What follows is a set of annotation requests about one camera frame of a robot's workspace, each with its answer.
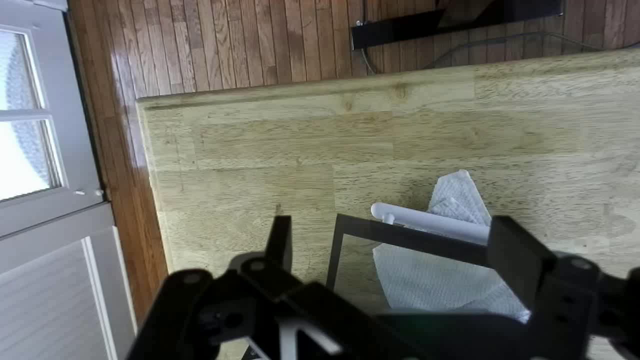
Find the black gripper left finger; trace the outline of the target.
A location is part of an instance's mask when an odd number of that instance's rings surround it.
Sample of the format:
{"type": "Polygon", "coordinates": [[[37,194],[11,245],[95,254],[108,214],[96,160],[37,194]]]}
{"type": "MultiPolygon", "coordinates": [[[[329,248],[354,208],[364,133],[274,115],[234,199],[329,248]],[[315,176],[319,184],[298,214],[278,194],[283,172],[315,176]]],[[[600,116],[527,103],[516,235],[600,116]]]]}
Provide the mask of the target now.
{"type": "Polygon", "coordinates": [[[344,360],[288,300],[305,289],[291,267],[293,219],[277,217],[266,248],[237,256],[220,279],[203,268],[170,275],[126,360],[216,360],[233,341],[249,342],[242,360],[344,360]]]}

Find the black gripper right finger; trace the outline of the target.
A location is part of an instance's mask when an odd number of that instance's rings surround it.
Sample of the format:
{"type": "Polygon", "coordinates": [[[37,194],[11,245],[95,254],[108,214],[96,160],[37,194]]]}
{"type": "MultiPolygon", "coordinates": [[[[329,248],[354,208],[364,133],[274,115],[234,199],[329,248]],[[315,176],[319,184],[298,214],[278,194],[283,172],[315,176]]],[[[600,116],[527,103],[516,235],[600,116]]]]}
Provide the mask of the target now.
{"type": "Polygon", "coordinates": [[[640,268],[618,279],[556,254],[511,217],[493,219],[486,260],[531,310],[531,356],[584,360],[591,341],[606,339],[624,360],[640,360],[640,268]]]}

